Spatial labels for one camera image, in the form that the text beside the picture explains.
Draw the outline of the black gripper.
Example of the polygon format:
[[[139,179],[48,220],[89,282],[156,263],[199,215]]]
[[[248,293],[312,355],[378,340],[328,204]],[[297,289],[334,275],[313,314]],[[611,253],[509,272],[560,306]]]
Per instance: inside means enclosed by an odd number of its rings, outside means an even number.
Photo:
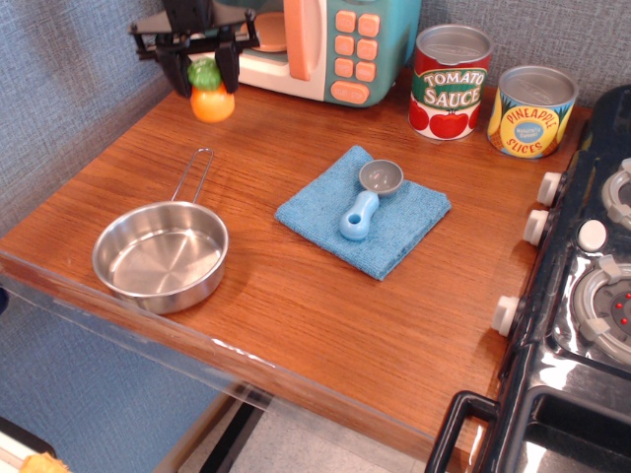
[[[239,53],[259,45],[255,12],[223,1],[165,1],[164,10],[130,24],[141,59],[156,59],[169,83],[184,98],[192,91],[188,54],[215,51],[229,94],[239,87]]]

